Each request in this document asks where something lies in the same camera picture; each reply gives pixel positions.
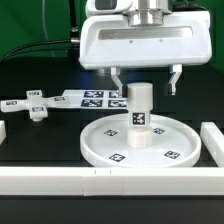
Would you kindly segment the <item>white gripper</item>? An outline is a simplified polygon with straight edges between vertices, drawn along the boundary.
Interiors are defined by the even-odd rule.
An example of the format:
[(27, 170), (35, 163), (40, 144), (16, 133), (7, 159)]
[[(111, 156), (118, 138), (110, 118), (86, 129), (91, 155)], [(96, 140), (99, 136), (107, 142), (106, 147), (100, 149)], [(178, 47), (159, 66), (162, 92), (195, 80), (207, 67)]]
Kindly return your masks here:
[(182, 65), (210, 60), (209, 28), (207, 11), (174, 12), (160, 26), (140, 27), (131, 27), (123, 15), (92, 16), (82, 27), (79, 61), (86, 69), (112, 67), (111, 79), (119, 97), (123, 96), (119, 68), (171, 65), (168, 91), (175, 95)]

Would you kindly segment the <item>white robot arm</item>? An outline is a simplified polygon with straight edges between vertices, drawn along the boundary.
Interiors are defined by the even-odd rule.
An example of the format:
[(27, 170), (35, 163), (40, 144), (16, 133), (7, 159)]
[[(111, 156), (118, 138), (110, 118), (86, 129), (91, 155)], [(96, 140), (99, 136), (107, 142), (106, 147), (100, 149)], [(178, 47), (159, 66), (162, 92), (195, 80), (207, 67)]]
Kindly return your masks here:
[(108, 70), (120, 96), (123, 68), (169, 67), (175, 92), (184, 65), (212, 56), (206, 10), (174, 12), (172, 0), (87, 0), (86, 16), (79, 61), (87, 70)]

